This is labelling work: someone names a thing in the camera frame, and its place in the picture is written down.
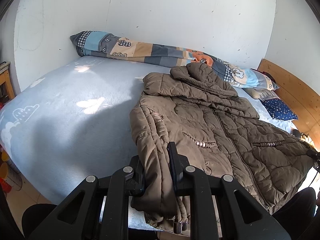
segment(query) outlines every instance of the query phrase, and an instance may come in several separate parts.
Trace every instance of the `wooden stool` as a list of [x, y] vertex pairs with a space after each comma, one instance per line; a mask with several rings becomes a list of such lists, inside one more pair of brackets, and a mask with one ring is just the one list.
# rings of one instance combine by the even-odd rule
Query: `wooden stool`
[[0, 85], [4, 84], [10, 100], [15, 98], [9, 75], [10, 62], [0, 65]]

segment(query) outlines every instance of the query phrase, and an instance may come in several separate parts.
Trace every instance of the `beige pillow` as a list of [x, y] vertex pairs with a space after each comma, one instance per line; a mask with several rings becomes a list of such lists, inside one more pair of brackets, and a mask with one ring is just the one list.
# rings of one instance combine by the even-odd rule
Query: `beige pillow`
[[265, 101], [273, 98], [279, 98], [273, 90], [267, 90], [267, 89], [255, 90], [253, 88], [244, 88], [243, 90], [252, 98], [260, 99], [261, 101]]

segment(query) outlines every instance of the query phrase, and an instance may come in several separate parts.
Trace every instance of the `red object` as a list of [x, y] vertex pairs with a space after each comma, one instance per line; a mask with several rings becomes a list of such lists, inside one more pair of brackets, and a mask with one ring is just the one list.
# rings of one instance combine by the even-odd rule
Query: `red object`
[[0, 178], [0, 184], [4, 192], [9, 193], [11, 191], [12, 187], [1, 178]]

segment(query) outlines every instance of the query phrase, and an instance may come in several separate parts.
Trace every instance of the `quilted jacket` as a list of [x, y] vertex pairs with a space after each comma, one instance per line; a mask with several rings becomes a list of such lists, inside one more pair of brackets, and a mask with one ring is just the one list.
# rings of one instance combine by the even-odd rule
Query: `quilted jacket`
[[260, 121], [208, 65], [174, 67], [170, 75], [150, 73], [143, 81], [130, 121], [147, 188], [132, 207], [145, 211], [152, 226], [172, 231], [174, 218], [190, 218], [189, 199], [174, 195], [169, 141], [206, 174], [232, 175], [270, 214], [292, 198], [313, 166], [308, 144]]

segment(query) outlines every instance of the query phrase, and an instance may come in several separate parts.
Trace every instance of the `jacket zipper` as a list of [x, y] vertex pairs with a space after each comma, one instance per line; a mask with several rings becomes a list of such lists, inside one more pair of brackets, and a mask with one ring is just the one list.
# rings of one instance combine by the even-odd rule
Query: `jacket zipper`
[[224, 134], [225, 134], [226, 137], [229, 139], [229, 141], [232, 143], [233, 147], [234, 147], [235, 150], [236, 150], [236, 154], [237, 154], [238, 158], [241, 160], [241, 162], [242, 162], [242, 164], [244, 165], [247, 173], [249, 174], [249, 177], [250, 177], [251, 181], [253, 182], [252, 185], [253, 185], [253, 187], [254, 187], [257, 195], [258, 195], [259, 200], [261, 201], [261, 203], [262, 203], [262, 205], [264, 206], [264, 208], [265, 208], [266, 210], [268, 210], [269, 207], [267, 206], [266, 201], [265, 201], [264, 198], [262, 197], [262, 195], [261, 195], [261, 193], [260, 193], [260, 190], [258, 189], [258, 187], [257, 187], [257, 185], [256, 185], [256, 180], [254, 179], [254, 176], [253, 176], [253, 174], [252, 174], [252, 171], [250, 170], [249, 166], [248, 166], [248, 165], [244, 162], [244, 160], [242, 159], [242, 157], [241, 157], [240, 153], [238, 152], [238, 149], [237, 149], [236, 145], [234, 144], [233, 140], [231, 140], [231, 138], [227, 135], [227, 133], [226, 133], [226, 131], [225, 131], [223, 125], [222, 125], [222, 122], [221, 122], [221, 120], [220, 120], [220, 117], [218, 117], [218, 116], [214, 113], [213, 110], [212, 110], [212, 112], [213, 112], [213, 114], [217, 117], [217, 119], [219, 120], [220, 126], [222, 127], [222, 129], [223, 129], [223, 131], [224, 131]]

